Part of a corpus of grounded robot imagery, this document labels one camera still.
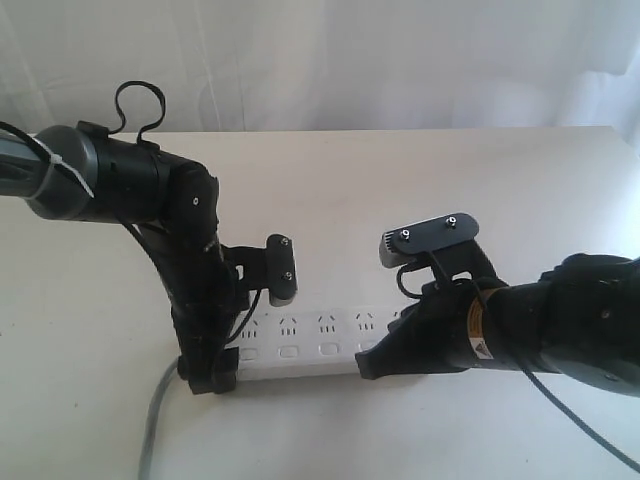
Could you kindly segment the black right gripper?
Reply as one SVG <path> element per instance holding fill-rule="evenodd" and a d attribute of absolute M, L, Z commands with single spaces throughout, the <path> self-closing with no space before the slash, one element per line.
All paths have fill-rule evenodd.
<path fill-rule="evenodd" d="M 472 352 L 467 316 L 476 287 L 502 286 L 490 260 L 475 242 L 422 254 L 400 267 L 399 276 L 428 269 L 434 279 L 421 287 L 420 299 L 398 312 L 388 334 L 355 354 L 366 380 L 396 375 L 461 373 L 468 369 L 506 370 L 507 362 L 480 359 Z"/>

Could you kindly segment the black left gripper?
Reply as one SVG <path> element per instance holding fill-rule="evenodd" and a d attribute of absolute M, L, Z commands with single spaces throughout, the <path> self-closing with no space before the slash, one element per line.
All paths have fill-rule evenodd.
<path fill-rule="evenodd" d="M 248 306 L 248 295 L 241 287 L 231 249 L 216 239 L 203 248 L 166 239 L 164 267 L 181 351 L 179 377 L 194 395 L 235 390 L 239 348 L 222 349 L 241 310 Z"/>

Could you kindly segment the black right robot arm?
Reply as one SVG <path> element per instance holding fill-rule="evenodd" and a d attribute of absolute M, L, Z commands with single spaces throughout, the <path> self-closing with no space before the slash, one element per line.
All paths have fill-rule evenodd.
<path fill-rule="evenodd" d="M 521 370 L 639 394 L 638 261 L 574 254 L 535 282 L 509 285 L 468 240 L 429 247 L 408 266 L 435 279 L 356 354 L 362 378 Z"/>

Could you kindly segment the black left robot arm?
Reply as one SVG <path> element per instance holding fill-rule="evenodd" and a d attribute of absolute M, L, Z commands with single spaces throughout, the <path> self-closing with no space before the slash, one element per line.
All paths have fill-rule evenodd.
<path fill-rule="evenodd" d="M 123 226 L 169 297 L 179 376 L 195 394 L 235 389 L 239 354 L 226 343 L 248 296 L 219 241 L 219 181 L 204 165 L 89 123 L 36 136 L 2 123 L 1 193 L 44 219 Z"/>

